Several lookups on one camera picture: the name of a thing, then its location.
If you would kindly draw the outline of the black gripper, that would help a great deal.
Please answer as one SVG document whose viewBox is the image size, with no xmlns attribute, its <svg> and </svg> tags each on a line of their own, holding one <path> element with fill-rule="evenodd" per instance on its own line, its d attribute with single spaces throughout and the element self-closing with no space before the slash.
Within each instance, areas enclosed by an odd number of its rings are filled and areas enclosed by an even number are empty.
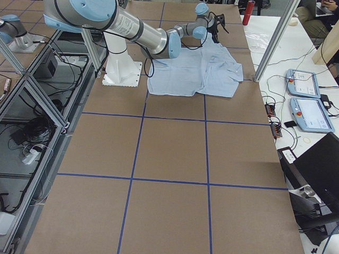
<svg viewBox="0 0 339 254">
<path fill-rule="evenodd" d="M 218 26 L 220 25 L 225 30 L 225 15 L 209 13 L 208 17 L 211 18 L 211 24 L 208 25 L 207 31 L 211 33 L 213 42 L 219 43 Z"/>
</svg>

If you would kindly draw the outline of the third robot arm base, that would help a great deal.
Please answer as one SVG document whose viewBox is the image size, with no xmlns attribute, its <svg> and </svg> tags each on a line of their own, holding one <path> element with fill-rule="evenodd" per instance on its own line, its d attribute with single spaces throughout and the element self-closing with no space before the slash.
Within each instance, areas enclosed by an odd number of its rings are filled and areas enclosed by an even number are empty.
<svg viewBox="0 0 339 254">
<path fill-rule="evenodd" d="M 1 39 L 16 53 L 33 53 L 45 41 L 44 36 L 29 33 L 14 14 L 1 16 Z"/>
</svg>

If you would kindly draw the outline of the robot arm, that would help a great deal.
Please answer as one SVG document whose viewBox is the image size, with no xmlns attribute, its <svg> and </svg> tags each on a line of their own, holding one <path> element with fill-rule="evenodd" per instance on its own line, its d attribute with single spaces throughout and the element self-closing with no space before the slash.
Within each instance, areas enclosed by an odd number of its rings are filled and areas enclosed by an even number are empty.
<svg viewBox="0 0 339 254">
<path fill-rule="evenodd" d="M 155 59 L 174 59 L 180 54 L 183 37 L 204 40 L 211 33 L 218 43 L 218 26 L 225 26 L 224 15 L 211 12 L 206 3 L 195 7 L 194 22 L 179 24 L 165 31 L 153 28 L 140 18 L 128 13 L 118 1 L 44 1 L 44 21 L 57 30 L 80 33 L 89 27 L 110 30 L 144 47 L 146 54 Z"/>
</svg>

